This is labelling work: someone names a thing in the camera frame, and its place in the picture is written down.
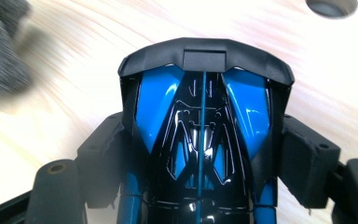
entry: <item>wooden table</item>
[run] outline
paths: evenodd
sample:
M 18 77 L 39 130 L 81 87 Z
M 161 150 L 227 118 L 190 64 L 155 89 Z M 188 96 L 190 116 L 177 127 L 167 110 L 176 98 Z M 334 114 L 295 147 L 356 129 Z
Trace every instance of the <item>wooden table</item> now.
M 327 19 L 305 0 L 29 2 L 13 45 L 33 84 L 0 96 L 0 203 L 29 190 L 43 164 L 73 159 L 121 110 L 125 56 L 181 36 L 238 40 L 290 64 L 296 83 L 287 113 L 341 146 L 341 161 L 358 157 L 358 8 Z M 279 223 L 330 223 L 331 210 L 309 215 L 283 184 L 279 193 Z M 98 215 L 90 219 L 102 222 Z

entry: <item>toy car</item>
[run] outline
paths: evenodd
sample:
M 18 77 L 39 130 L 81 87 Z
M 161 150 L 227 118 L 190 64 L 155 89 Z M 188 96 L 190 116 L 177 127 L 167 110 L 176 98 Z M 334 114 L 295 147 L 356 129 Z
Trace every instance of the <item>toy car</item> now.
M 331 197 L 333 222 L 358 222 L 358 160 L 341 164 L 338 146 L 284 114 L 294 77 L 283 61 L 179 38 L 134 52 L 118 73 L 123 111 L 74 161 L 38 171 L 27 223 L 84 223 L 85 203 L 106 207 L 118 191 L 117 223 L 276 223 L 278 177 L 303 206 Z

